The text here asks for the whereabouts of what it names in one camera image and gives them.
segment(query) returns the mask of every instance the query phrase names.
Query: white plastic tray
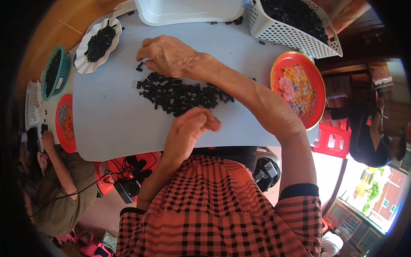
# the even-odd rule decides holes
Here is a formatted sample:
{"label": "white plastic tray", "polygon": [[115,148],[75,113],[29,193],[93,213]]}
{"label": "white plastic tray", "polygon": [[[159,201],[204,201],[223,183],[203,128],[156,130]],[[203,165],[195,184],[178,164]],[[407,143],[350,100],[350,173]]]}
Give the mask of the white plastic tray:
{"label": "white plastic tray", "polygon": [[[115,30],[115,36],[113,38],[113,41],[111,43],[111,46],[109,49],[106,51],[106,54],[101,57],[97,62],[94,63],[89,63],[87,61],[87,57],[84,55],[84,52],[88,50],[88,42],[90,41],[90,38],[94,35],[97,35],[100,29],[103,29],[104,27],[107,26],[107,21],[110,20],[110,26],[115,25],[114,30]],[[92,28],[91,31],[87,34],[84,35],[83,39],[80,42],[79,47],[77,48],[76,51],[76,60],[74,61],[74,65],[77,68],[77,72],[81,74],[86,74],[86,73],[91,73],[94,72],[98,66],[102,65],[107,61],[107,58],[109,57],[109,54],[114,51],[114,49],[118,45],[119,41],[119,36],[122,32],[121,29],[121,23],[118,19],[112,18],[112,19],[104,19],[102,22],[95,24]]]}
{"label": "white plastic tray", "polygon": [[140,19],[150,26],[198,21],[233,21],[244,0],[134,0]]}

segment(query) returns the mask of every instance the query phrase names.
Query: black charger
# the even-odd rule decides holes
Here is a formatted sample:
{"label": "black charger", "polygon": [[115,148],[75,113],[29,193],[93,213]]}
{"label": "black charger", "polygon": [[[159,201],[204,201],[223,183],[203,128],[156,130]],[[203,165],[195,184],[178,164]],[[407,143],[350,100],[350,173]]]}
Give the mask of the black charger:
{"label": "black charger", "polygon": [[132,203],[140,192],[140,185],[135,178],[129,180],[120,178],[114,182],[114,188],[127,204]]}

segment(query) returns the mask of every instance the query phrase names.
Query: window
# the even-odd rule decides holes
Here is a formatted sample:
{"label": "window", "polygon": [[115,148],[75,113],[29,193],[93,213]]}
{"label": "window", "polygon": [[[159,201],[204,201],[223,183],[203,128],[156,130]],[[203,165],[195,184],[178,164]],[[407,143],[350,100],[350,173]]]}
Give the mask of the window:
{"label": "window", "polygon": [[387,199],[384,199],[383,207],[384,207],[384,208],[387,208],[387,206],[388,206],[389,203],[390,203],[390,202],[387,201]]}
{"label": "window", "polygon": [[391,206],[390,212],[394,214],[396,210],[397,210],[397,207],[393,204],[393,206]]}

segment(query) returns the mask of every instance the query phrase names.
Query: red metal tray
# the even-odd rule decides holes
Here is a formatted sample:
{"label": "red metal tray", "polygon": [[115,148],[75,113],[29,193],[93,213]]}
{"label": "red metal tray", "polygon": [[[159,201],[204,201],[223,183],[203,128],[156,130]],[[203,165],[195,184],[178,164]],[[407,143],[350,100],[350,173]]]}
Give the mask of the red metal tray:
{"label": "red metal tray", "polygon": [[320,72],[307,56],[292,51],[281,54],[272,65],[270,85],[307,130],[318,124],[326,106],[326,90]]}
{"label": "red metal tray", "polygon": [[[59,112],[63,108],[66,109],[66,115],[61,117],[60,120]],[[77,150],[77,146],[73,128],[73,97],[70,94],[64,95],[57,105],[55,111],[55,130],[64,151],[74,153]]]}

